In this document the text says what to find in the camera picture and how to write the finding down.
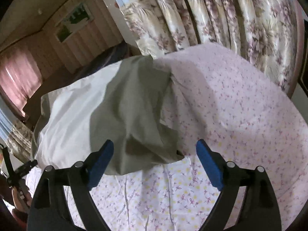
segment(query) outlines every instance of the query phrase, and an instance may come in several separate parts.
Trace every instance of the curtain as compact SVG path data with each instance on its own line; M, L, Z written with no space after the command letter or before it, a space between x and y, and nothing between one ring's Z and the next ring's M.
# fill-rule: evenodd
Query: curtain
M20 161L26 163L30 160L32 131L13 115L1 96L0 138Z
M143 55L216 42L288 91L297 47L292 0L116 1Z
M41 84L41 72L26 44L17 44L1 53L1 90L22 116L25 116L23 107L27 100Z

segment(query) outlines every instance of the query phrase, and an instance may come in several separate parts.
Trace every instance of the olive green fabric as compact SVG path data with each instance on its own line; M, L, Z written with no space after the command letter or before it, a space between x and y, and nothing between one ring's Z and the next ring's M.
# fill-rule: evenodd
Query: olive green fabric
M105 174L124 175L183 158L177 132L160 123L170 73L153 68L150 56L123 60L90 120L91 146L110 139L114 155Z

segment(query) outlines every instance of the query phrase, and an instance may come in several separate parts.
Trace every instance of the pink curtain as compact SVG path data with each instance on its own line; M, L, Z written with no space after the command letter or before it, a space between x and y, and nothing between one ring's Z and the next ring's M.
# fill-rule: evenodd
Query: pink curtain
M41 72L27 46L15 46L1 54L0 86L22 116L27 100L41 84Z

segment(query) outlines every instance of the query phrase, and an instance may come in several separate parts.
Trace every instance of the blue gripper pad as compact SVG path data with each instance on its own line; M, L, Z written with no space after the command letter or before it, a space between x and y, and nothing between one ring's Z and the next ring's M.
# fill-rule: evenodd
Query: blue gripper pad
M112 156L113 156L113 151L114 151L114 147L113 147L113 142L112 141L108 141L107 145L102 147L102 149L104 149L101 152L101 155L99 156L99 158L97 159L97 161L95 162L95 164L92 166L92 168L88 171L88 176L89 176L89 181L87 184L87 188L89 189L89 191L93 188L96 187L98 185L98 183L100 182L106 167L108 166Z
M218 162L225 162L224 159L219 153L211 151L211 149L203 139L200 139L197 142L196 151L197 156L199 157L199 160L201 161L201 164L212 186L216 187L219 191L221 191L224 187L223 168L218 164Z

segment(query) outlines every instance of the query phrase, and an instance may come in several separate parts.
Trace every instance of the bed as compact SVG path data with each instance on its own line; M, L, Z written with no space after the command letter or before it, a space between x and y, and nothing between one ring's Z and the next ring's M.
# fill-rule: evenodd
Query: bed
M104 175L90 193L110 229L198 230L219 195L196 156L195 144L203 138L225 160L266 169L285 230L308 199L308 126L287 95L214 43L170 53L154 64L171 69L161 122L178 131L177 148L185 157L146 171ZM32 191L40 174L36 168L28 175ZM70 189L65 192L75 224L83 227ZM226 227L235 223L243 193L241 188Z

